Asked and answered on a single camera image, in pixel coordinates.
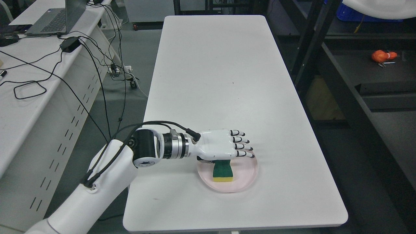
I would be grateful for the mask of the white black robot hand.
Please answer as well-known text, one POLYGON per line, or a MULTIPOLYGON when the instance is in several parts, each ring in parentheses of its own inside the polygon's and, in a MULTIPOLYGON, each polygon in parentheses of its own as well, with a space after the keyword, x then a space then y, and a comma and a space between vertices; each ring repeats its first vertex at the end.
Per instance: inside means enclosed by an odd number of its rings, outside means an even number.
POLYGON ((190 143, 187 156, 202 161, 231 160, 236 157, 254 158, 246 134, 236 129, 208 130, 200 133, 199 141, 190 143))

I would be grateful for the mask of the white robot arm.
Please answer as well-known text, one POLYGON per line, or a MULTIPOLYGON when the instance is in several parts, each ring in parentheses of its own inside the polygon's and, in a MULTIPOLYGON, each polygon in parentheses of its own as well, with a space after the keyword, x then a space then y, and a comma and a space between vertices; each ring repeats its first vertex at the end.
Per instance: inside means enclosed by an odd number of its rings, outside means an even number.
POLYGON ((189 156, 200 134, 171 129, 162 134, 138 128, 123 142, 114 139, 93 158, 80 184, 48 218, 37 222, 27 234, 86 234, 115 198, 137 176, 137 169, 162 159, 189 156))

